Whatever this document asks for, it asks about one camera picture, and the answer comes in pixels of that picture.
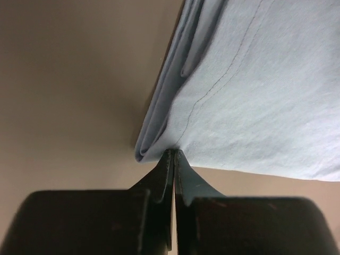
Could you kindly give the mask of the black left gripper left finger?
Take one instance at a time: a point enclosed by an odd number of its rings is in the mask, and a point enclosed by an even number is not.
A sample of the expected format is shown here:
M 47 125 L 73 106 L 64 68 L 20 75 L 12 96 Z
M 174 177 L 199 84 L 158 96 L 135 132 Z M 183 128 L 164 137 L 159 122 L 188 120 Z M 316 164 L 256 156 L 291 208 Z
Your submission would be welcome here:
M 142 218 L 141 251 L 172 250 L 173 182 L 174 152 L 167 149 L 157 165 L 130 188 L 148 194 Z

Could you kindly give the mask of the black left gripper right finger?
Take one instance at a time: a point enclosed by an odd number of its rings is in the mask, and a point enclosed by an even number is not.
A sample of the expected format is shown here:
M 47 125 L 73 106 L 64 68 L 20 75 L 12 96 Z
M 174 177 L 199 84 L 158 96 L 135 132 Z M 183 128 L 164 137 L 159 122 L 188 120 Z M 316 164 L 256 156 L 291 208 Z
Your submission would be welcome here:
M 189 164 L 184 152 L 174 152 L 174 191 L 176 209 L 177 251 L 180 255 L 197 254 L 196 198 L 224 198 Z

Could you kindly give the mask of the grey blue t shirt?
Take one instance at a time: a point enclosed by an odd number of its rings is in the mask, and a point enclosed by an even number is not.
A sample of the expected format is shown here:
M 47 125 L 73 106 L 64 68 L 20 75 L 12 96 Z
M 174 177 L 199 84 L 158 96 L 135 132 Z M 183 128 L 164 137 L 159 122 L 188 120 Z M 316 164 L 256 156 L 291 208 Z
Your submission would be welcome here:
M 339 180 L 339 1 L 185 1 L 135 145 L 191 165 Z

